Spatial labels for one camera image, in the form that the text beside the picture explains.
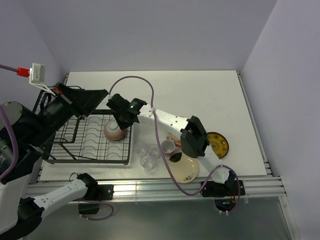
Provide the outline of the small pink mug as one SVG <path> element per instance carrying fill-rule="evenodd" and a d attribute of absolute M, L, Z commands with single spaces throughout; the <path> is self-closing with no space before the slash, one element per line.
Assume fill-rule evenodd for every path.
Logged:
<path fill-rule="evenodd" d="M 161 143 L 160 146 L 165 156 L 170 157 L 176 152 L 176 148 L 181 147 L 181 141 L 166 139 Z"/>

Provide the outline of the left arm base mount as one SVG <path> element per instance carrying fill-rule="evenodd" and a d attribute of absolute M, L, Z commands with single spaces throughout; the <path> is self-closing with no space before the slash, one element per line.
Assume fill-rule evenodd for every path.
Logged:
<path fill-rule="evenodd" d="M 91 221 L 109 218 L 114 212 L 114 207 L 109 203 L 106 206 L 110 208 L 111 212 L 106 217 L 94 218 L 92 216 L 96 215 L 107 201 L 111 201 L 113 199 L 113 195 L 113 184 L 98 184 L 93 187 L 85 194 L 84 197 L 81 198 L 81 203 L 78 203 L 78 213 L 80 217 Z"/>

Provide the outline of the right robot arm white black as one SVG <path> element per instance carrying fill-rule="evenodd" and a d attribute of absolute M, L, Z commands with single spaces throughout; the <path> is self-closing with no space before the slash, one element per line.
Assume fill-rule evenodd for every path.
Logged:
<path fill-rule="evenodd" d="M 208 163 L 206 167 L 210 171 L 200 188 L 195 192 L 185 191 L 177 182 L 177 177 L 165 159 L 162 152 L 161 157 L 164 165 L 176 185 L 176 187 L 187 196 L 195 196 L 207 189 L 208 183 L 213 183 L 217 191 L 225 197 L 232 193 L 236 186 L 235 193 L 241 196 L 241 183 L 235 171 L 229 166 L 223 165 L 222 161 L 212 150 L 208 140 L 208 134 L 196 116 L 190 118 L 179 117 L 168 112 L 159 110 L 154 106 L 154 94 L 151 94 L 150 103 L 139 98 L 132 101 L 124 99 L 120 94 L 116 93 L 111 96 L 106 104 L 115 117 L 119 127 L 124 130 L 133 125 L 133 123 L 146 124 L 154 126 L 155 138 L 157 145 L 160 147 L 159 128 L 163 128 L 166 132 L 180 137 L 181 150 L 184 155 L 192 159 L 200 159 L 203 163 Z"/>

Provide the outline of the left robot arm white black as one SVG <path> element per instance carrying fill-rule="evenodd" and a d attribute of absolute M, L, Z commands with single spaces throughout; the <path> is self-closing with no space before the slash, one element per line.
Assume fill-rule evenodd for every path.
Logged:
<path fill-rule="evenodd" d="M 0 107 L 0 237 L 17 240 L 33 232 L 49 214 L 74 200 L 91 200 L 97 181 L 79 174 L 67 185 L 38 197 L 25 197 L 40 149 L 72 117 L 84 120 L 108 95 L 105 89 L 85 90 L 57 83 L 39 112 L 17 101 Z"/>

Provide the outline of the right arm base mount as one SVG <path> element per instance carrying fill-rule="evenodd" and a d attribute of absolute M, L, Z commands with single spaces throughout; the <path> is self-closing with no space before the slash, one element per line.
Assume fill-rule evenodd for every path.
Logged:
<path fill-rule="evenodd" d="M 214 204 L 219 214 L 229 215 L 237 206 L 238 200 L 246 194 L 242 180 L 235 178 L 225 183 L 208 181 L 200 192 L 204 198 L 214 198 Z"/>

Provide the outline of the patterned pink ceramic bowl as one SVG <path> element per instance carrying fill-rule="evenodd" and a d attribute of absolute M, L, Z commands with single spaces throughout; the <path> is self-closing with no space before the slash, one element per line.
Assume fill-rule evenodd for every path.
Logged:
<path fill-rule="evenodd" d="M 120 141 L 125 137 L 125 131 L 120 129 L 115 120 L 110 120 L 106 123 L 103 133 L 110 141 Z"/>

